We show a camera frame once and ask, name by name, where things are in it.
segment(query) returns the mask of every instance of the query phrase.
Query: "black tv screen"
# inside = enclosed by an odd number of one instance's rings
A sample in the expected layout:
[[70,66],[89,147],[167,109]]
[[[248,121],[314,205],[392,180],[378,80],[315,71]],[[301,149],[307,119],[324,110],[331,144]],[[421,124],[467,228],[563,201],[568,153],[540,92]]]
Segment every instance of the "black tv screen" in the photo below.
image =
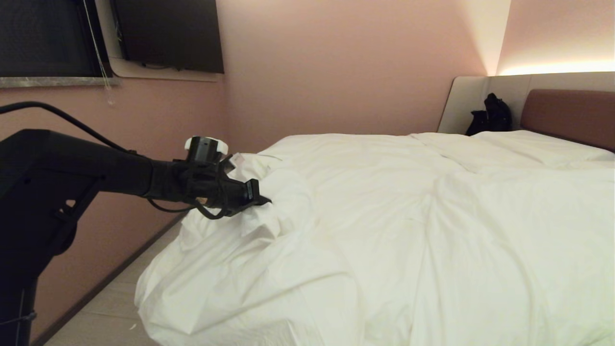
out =
[[126,60],[224,73],[215,0],[113,0]]

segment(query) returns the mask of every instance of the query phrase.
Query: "cable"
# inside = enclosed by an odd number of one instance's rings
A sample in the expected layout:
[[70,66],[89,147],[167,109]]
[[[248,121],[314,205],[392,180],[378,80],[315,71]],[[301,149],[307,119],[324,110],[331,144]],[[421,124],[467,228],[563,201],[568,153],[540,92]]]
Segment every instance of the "cable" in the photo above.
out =
[[120,147],[119,145],[113,143],[112,141],[108,140],[107,138],[105,138],[105,136],[99,134],[98,132],[94,131],[93,129],[91,129],[89,126],[85,125],[84,123],[80,122],[79,120],[73,118],[72,116],[70,116],[68,113],[64,112],[63,110],[60,110],[58,108],[55,108],[52,105],[48,105],[46,103],[42,103],[42,102],[36,102],[36,101],[26,101],[26,102],[17,102],[17,103],[11,103],[10,105],[6,105],[6,106],[1,106],[0,107],[0,114],[4,114],[4,113],[8,113],[11,111],[16,111],[16,110],[22,110],[24,108],[42,108],[46,111],[49,111],[59,117],[61,117],[62,119],[66,120],[67,122],[75,125],[76,127],[80,128],[81,130],[83,130],[84,132],[88,133],[89,135],[91,135],[92,137],[96,138],[97,140],[103,142],[104,144],[107,144],[109,147],[117,149],[119,151],[123,151],[124,153],[130,153],[128,150]]
[[14,318],[12,320],[8,320],[8,321],[4,321],[2,323],[0,323],[0,326],[5,326],[7,324],[11,324],[11,323],[15,323],[15,322],[21,322],[21,321],[33,321],[36,318],[36,312],[31,312],[30,314],[26,315],[26,316],[21,316],[18,318]]
[[165,70],[167,68],[171,68],[171,66],[148,66],[146,63],[141,63],[141,66],[149,68],[150,70]]
[[154,206],[154,208],[160,210],[160,211],[164,211],[164,212],[185,212],[185,211],[191,211],[196,207],[188,207],[188,208],[184,208],[184,209],[167,209],[165,207],[161,207],[159,204],[156,204],[156,202],[154,202],[153,199],[148,198],[148,202]]
[[210,220],[222,219],[226,215],[226,213],[227,213],[226,209],[222,209],[219,213],[217,213],[216,215],[213,215],[211,212],[209,212],[207,209],[205,209],[205,207],[203,207],[203,205],[201,203],[199,203],[196,200],[194,200],[194,204],[193,205],[196,207],[196,209],[198,209],[200,211],[201,214],[203,214],[206,218],[208,218]]
[[94,51],[96,52],[96,58],[98,59],[98,66],[100,67],[100,73],[103,76],[103,83],[105,84],[105,92],[107,94],[107,103],[111,106],[115,104],[113,96],[111,95],[111,84],[109,83],[109,76],[103,66],[103,59],[100,57],[98,51],[98,44],[96,43],[96,35],[94,35],[94,29],[92,28],[92,21],[90,20],[90,12],[87,10],[87,3],[83,0],[83,7],[85,8],[85,16],[87,17],[87,24],[90,27],[90,34],[92,34],[92,42],[94,43]]

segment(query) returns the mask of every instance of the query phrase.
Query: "black bag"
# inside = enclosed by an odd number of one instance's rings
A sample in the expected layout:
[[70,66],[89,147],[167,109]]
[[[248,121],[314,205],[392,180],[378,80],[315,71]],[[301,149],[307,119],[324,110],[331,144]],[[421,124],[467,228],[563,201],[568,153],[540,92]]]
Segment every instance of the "black bag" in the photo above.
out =
[[508,105],[494,93],[485,99],[486,111],[473,111],[474,119],[466,135],[471,136],[483,131],[512,130],[512,114]]

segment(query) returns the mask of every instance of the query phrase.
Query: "brown headboard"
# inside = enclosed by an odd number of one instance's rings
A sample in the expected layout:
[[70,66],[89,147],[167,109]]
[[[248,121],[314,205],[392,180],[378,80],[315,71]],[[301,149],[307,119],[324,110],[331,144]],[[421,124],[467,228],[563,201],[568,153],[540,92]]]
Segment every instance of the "brown headboard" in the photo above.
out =
[[521,127],[615,152],[615,92],[532,90]]

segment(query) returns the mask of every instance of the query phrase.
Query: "white cap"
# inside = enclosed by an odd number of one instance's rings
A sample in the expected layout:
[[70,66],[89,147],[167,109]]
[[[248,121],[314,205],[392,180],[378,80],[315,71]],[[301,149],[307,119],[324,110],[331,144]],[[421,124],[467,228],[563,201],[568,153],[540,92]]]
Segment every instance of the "white cap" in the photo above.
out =
[[[192,143],[192,139],[193,139],[194,137],[190,137],[190,138],[186,141],[186,145],[184,146],[184,148],[186,148],[186,150],[189,150],[189,149],[190,149],[190,143]],[[217,152],[221,153],[222,155],[226,155],[226,154],[228,154],[228,153],[229,153],[229,146],[228,146],[228,144],[226,144],[226,143],[222,142],[222,141],[221,141],[221,140],[219,140],[219,139],[215,139],[215,138],[212,138],[212,137],[205,137],[205,138],[213,139],[213,140],[215,140],[215,141],[217,141],[217,142],[218,142],[218,147],[216,148],[216,151],[217,151]]]

